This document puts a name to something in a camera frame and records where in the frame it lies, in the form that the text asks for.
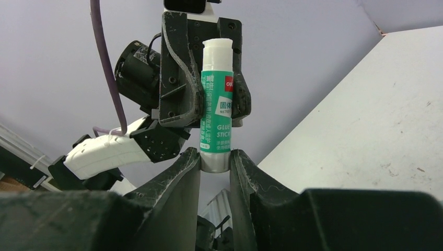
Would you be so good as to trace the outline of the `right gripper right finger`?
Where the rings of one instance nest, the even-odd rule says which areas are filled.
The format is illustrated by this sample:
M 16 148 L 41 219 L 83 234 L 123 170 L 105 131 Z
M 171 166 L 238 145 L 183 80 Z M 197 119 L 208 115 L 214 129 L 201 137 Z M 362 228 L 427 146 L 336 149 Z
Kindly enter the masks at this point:
M 415 191 L 292 191 L 230 153 L 235 250 L 442 250 L 442 205 Z

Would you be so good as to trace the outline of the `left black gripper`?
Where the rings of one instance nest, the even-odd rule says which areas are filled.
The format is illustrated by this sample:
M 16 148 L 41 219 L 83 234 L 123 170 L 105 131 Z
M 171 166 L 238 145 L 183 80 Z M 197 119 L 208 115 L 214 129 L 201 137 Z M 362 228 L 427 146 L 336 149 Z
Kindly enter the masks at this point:
M 202 117 L 203 42 L 232 40 L 234 95 L 232 125 L 251 114 L 251 94 L 242 73 L 242 23 L 215 15 L 162 14 L 159 122 L 164 127 L 198 128 Z

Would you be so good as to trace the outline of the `green white glue stick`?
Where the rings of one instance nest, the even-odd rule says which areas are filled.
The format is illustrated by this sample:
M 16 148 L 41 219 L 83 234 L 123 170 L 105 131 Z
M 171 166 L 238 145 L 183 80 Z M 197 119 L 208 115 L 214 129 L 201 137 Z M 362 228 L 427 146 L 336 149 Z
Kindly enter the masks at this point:
M 200 120 L 201 170 L 207 173 L 229 171 L 234 91 L 232 40 L 203 42 L 201 83 L 204 113 Z

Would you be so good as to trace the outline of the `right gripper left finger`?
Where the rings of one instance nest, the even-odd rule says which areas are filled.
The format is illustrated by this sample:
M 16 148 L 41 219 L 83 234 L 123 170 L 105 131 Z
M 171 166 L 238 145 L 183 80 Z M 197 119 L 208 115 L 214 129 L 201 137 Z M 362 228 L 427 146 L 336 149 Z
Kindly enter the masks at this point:
M 186 149 L 128 194 L 1 193 L 1 250 L 194 250 L 200 155 Z

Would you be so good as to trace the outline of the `aluminium frame rail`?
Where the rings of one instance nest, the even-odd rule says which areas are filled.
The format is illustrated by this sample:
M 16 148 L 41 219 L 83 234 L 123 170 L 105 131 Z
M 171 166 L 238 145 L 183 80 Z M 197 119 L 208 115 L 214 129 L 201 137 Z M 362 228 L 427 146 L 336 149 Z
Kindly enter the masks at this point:
M 1 125 L 1 178 L 9 176 L 30 190 L 61 191 L 49 166 L 52 159 Z

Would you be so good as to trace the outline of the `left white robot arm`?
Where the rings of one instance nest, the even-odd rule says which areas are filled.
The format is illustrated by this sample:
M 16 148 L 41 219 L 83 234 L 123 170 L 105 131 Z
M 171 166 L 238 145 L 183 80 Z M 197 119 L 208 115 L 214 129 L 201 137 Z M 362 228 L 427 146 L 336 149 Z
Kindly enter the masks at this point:
M 116 102 L 125 96 L 145 116 L 120 128 L 95 128 L 49 166 L 61 190 L 111 190 L 120 167 L 177 157 L 193 128 L 200 131 L 196 161 L 207 173 L 229 170 L 231 131 L 251 113 L 241 71 L 239 20 L 166 11 L 151 44 L 132 41 L 106 79 Z

